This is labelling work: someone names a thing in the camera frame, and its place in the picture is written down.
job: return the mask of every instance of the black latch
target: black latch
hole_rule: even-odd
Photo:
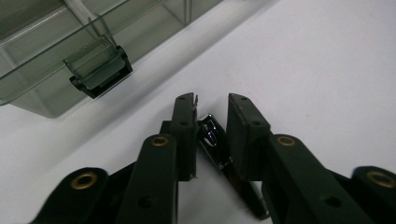
[[[70,82],[92,99],[110,90],[132,71],[120,46],[101,37],[74,53],[64,63],[73,73]]]

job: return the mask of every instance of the transparent plastic box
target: transparent plastic box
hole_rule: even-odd
[[[56,118],[220,1],[1,1],[0,105]]]

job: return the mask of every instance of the white surface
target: white surface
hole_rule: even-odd
[[[58,119],[0,108],[0,223],[27,223],[69,173],[135,161],[180,94],[226,125],[228,93],[274,133],[299,137],[329,169],[396,173],[396,2],[229,0],[134,65],[134,74]],[[258,223],[198,156],[178,223]]]

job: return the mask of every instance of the plastic container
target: plastic container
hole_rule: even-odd
[[[220,1],[2,1],[0,105],[56,118]]]

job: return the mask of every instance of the brass screw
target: brass screw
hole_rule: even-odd
[[[166,146],[168,144],[168,139],[165,137],[156,137],[154,139],[152,139],[151,144],[155,147],[163,147]]]
[[[87,172],[74,178],[71,186],[73,189],[87,189],[94,185],[97,179],[98,176],[96,173]]]
[[[395,179],[378,171],[368,172],[367,178],[369,178],[369,180],[373,181],[377,185],[387,189],[393,189],[396,187]]]
[[[287,137],[287,136],[280,136],[276,139],[276,141],[280,145],[283,145],[285,147],[292,147],[292,146],[296,145],[296,142],[294,141],[294,139]]]

